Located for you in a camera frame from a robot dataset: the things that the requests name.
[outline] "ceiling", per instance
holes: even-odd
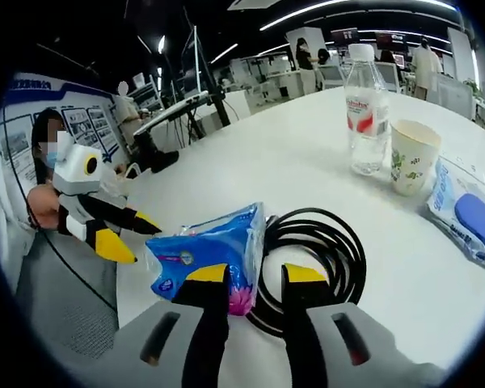
[[[232,2],[74,0],[70,9],[49,12],[50,17],[36,24],[32,50],[19,58],[19,67],[114,91],[119,81],[129,80],[141,71],[155,72],[156,67],[165,65],[157,50],[163,35],[166,36],[165,52],[171,65],[177,66],[190,31],[188,21],[197,26],[208,61],[238,44],[215,67],[226,65],[232,58],[256,55],[284,44],[287,31],[303,26],[321,28],[327,41],[331,40],[331,30],[346,27],[419,32],[446,39],[447,27],[456,27],[451,23],[460,22],[457,12],[420,1],[348,0],[319,7],[260,31],[265,24],[320,0],[280,0],[267,9],[228,11]],[[373,38],[373,33],[361,37]],[[431,43],[450,51],[445,43]]]

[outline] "round white table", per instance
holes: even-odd
[[[390,94],[392,120],[418,120],[434,128],[443,149],[485,174],[485,131],[437,105]],[[343,88],[295,99],[241,120],[180,151],[172,167],[133,181],[129,203],[169,233],[263,201],[266,215],[303,207],[342,217],[365,249],[368,272],[359,307],[388,328],[398,349],[414,362],[448,368],[485,321],[485,270],[471,263],[431,222],[419,215],[431,180],[412,198],[392,192],[389,155],[374,177],[353,174],[347,160]],[[123,232],[139,255],[143,238]],[[294,250],[273,252],[264,267],[268,287],[280,296],[284,261],[319,267]],[[119,265],[120,326],[158,298],[144,260]],[[230,338],[219,386],[290,386],[284,343],[229,317]]]

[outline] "paper cup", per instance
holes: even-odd
[[[391,181],[397,193],[412,196],[424,186],[440,143],[440,136],[421,123],[399,120],[392,124]]]

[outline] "pink flower print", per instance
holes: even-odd
[[[232,287],[232,292],[230,293],[230,306],[228,312],[232,315],[246,315],[251,310],[253,306],[251,300],[251,288],[242,287],[241,289],[236,289]]]

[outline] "plastic packaging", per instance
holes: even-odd
[[[471,180],[465,171],[439,159],[436,163],[436,183],[426,203],[426,217],[450,236],[468,259],[485,267],[485,217],[478,219],[479,209],[476,206],[470,209],[470,215],[466,217],[472,218],[472,222],[464,220],[465,217],[459,213],[467,210],[460,209],[459,201],[470,197],[481,201],[485,209],[485,194]],[[480,229],[483,228],[481,233],[471,228],[477,221]]]
[[[184,226],[179,235],[147,240],[149,270],[158,275],[151,289],[171,300],[190,273],[227,263],[229,312],[247,314],[255,303],[265,231],[263,204],[255,203],[212,221]]]
[[[349,153],[355,172],[372,175],[382,167],[388,138],[385,82],[375,66],[369,44],[348,46],[353,61],[345,84]]]

